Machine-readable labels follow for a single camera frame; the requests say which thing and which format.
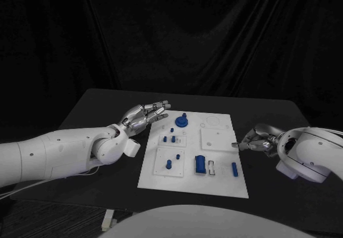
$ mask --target black table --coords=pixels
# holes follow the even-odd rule
[[[162,100],[169,100],[172,110],[230,114],[238,140],[260,122],[284,130],[309,126],[292,101],[90,89],[60,129],[109,126],[119,123],[133,106]],[[113,165],[100,167],[96,175],[58,179],[12,198],[133,212],[178,204],[208,205],[251,213],[300,230],[343,234],[339,177],[332,174],[323,183],[303,178],[292,180],[276,169],[279,159],[268,158],[263,152],[241,152],[250,199],[137,188],[149,133],[150,127],[134,136],[142,144],[136,158],[123,155]]]

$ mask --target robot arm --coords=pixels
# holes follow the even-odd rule
[[[240,150],[264,151],[273,158],[280,156],[277,169],[292,178],[302,176],[313,182],[323,182],[330,174],[343,180],[343,139],[323,128],[297,128],[287,132],[258,124],[241,143],[232,143]]]
[[[130,139],[169,115],[168,101],[137,105],[119,124],[49,132],[22,142],[0,144],[0,187],[26,180],[60,179],[113,164],[123,153],[134,157],[140,144]]]

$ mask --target floor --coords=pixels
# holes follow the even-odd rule
[[[5,209],[0,238],[97,238],[103,234],[104,208],[8,200],[2,202]],[[129,212],[114,213],[119,222],[132,216]],[[317,238],[343,237],[307,233]]]

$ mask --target black backdrop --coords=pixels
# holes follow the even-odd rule
[[[0,142],[57,128],[88,88],[287,99],[343,129],[342,6],[2,1]]]

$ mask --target white board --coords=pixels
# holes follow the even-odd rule
[[[181,111],[166,111],[166,113],[169,117],[152,125],[139,188],[248,198],[240,151],[231,146],[231,143],[237,142],[231,116]],[[182,128],[176,126],[175,120],[183,113],[186,113],[188,126]],[[182,144],[172,143],[173,135],[182,139]],[[173,158],[170,170],[166,169],[168,157],[160,158],[158,154],[159,149],[163,148],[183,151],[183,161],[176,161]],[[198,155],[205,156],[207,174],[195,172]],[[209,161],[214,161],[215,175],[209,174]],[[232,162],[237,163],[238,177],[234,177]]]

